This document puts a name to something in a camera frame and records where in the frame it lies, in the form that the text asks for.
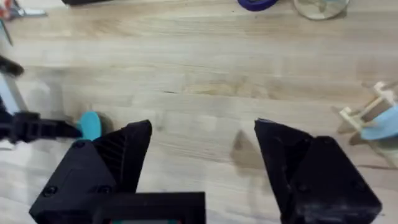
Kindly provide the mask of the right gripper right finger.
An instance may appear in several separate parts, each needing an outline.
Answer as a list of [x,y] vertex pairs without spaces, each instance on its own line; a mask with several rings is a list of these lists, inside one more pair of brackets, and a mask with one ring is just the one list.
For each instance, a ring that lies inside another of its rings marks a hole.
[[254,122],[281,223],[372,223],[382,202],[337,141],[268,119]]

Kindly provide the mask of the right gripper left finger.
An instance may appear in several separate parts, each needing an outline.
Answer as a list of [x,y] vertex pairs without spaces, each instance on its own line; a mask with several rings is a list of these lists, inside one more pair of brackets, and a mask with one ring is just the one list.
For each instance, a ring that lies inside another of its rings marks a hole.
[[146,119],[75,142],[31,206],[36,223],[92,223],[100,203],[116,193],[135,193],[152,136]]

